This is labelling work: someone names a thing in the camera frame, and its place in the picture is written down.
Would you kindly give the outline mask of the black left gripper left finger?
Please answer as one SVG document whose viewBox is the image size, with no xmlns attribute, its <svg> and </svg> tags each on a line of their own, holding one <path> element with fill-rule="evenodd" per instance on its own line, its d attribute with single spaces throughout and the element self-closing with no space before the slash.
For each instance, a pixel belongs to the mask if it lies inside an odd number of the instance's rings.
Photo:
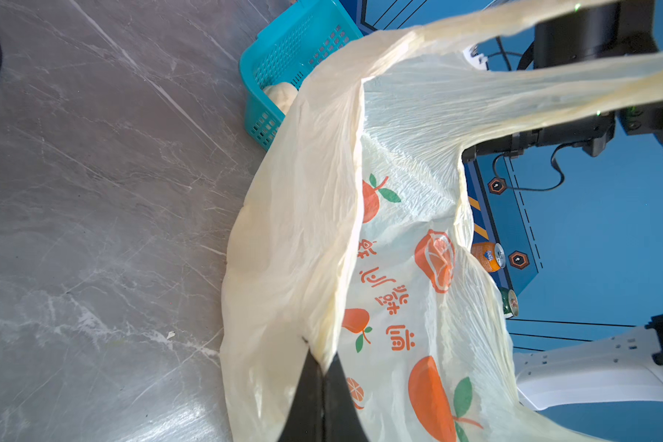
<svg viewBox="0 0 663 442">
<path fill-rule="evenodd" d="M 320 442 L 324 440 L 324 374 L 309 352 L 279 442 Z"/>
</svg>

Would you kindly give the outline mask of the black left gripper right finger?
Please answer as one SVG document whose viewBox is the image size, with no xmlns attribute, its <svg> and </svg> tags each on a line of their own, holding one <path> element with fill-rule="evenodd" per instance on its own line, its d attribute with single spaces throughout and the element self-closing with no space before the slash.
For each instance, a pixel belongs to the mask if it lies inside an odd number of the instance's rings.
<svg viewBox="0 0 663 442">
<path fill-rule="evenodd" d="M 323 378 L 323 406 L 324 441 L 368 442 L 339 355 Z"/>
</svg>

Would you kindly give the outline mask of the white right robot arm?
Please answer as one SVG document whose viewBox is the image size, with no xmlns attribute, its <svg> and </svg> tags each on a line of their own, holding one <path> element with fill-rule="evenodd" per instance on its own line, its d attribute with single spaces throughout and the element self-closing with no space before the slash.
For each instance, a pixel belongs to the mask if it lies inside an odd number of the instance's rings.
<svg viewBox="0 0 663 442">
<path fill-rule="evenodd" d="M 534 40 L 515 68 L 656 53 L 654 11 L 652 1 L 618 1 L 544 21 L 535 27 Z M 577 147 L 596 158 L 613 139 L 617 124 L 628 136 L 652 134 L 663 146 L 663 101 L 490 140 L 467 149 L 462 160 L 478 171 L 477 158 L 499 162 L 547 145 L 556 151 Z M 514 361 L 519 399 L 532 410 L 576 403 L 663 403 L 663 314 L 610 339 L 519 353 Z"/>
</svg>

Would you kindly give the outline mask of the yellow printed plastic bag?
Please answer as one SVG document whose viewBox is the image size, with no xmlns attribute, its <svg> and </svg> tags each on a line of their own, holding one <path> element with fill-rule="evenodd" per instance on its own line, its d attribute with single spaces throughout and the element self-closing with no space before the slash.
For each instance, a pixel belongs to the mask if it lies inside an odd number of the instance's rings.
<svg viewBox="0 0 663 442">
<path fill-rule="evenodd" d="M 663 99 L 663 53 L 521 73 L 466 51 L 585 1 L 520 1 L 377 31 L 304 80 L 232 228 L 221 365 L 237 441 L 306 441 L 303 368 L 371 441 L 579 441 L 519 401 L 500 293 L 471 255 L 462 153 Z"/>
</svg>

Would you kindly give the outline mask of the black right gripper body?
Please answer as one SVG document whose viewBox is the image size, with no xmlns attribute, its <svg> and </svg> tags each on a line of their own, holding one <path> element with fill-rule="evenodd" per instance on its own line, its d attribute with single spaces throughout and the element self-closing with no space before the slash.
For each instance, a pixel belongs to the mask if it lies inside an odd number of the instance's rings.
<svg viewBox="0 0 663 442">
<path fill-rule="evenodd" d="M 652 35 L 654 10 L 653 1 L 618 1 L 580 7 L 571 15 L 545 20 L 535 26 L 534 41 L 521 56 L 517 69 L 657 53 L 659 48 Z M 628 136 L 653 134 L 663 146 L 663 101 L 651 101 L 489 140 L 465 150 L 462 161 L 469 163 L 482 156 L 516 158 L 530 147 L 549 145 L 581 148 L 595 158 L 613 139 L 616 122 Z"/>
</svg>

